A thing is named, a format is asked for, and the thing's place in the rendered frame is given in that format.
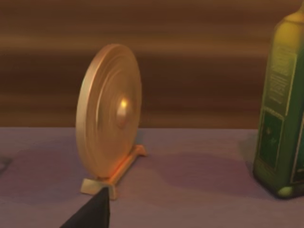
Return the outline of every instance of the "table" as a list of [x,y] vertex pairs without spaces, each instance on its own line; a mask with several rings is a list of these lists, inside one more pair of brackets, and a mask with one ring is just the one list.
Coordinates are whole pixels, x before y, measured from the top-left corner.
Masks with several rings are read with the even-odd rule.
[[[0,227],[56,228],[90,196],[73,128],[0,128]],[[276,200],[250,174],[256,130],[140,129],[110,228],[301,228],[304,198]]]

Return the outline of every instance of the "green bottle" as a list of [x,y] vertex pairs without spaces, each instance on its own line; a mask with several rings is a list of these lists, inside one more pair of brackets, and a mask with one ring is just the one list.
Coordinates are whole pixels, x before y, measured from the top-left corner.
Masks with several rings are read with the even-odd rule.
[[304,2],[274,31],[253,174],[278,198],[304,195]]

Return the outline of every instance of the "wooden wall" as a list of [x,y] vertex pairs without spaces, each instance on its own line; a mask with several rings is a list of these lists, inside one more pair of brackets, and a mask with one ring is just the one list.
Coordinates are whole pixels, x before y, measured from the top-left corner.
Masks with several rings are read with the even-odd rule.
[[0,126],[74,126],[95,53],[134,50],[141,127],[256,128],[273,27],[301,0],[1,0]]

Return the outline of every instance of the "green label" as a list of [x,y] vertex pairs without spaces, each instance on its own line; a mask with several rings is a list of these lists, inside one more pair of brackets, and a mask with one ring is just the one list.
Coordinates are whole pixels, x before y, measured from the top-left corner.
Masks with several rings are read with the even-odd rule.
[[281,141],[283,118],[264,110],[262,115],[262,125],[260,129],[259,158],[270,168],[275,169],[279,154]]
[[283,45],[274,46],[271,54],[264,105],[282,116],[288,114],[296,58],[296,54]]
[[292,172],[292,183],[304,181],[304,116],[302,118],[298,144],[296,148],[294,167]]

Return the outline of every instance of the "golden stand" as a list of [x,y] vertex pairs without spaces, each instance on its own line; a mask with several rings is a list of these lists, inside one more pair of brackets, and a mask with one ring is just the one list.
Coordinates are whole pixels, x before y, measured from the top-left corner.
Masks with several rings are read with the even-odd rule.
[[134,163],[138,156],[147,156],[147,152],[143,145],[135,145],[130,154],[124,160],[124,162],[119,166],[114,175],[107,179],[102,180],[92,180],[85,178],[82,182],[80,192],[89,195],[95,195],[102,188],[109,188],[110,200],[117,199],[116,185],[122,176],[128,171],[130,166]]

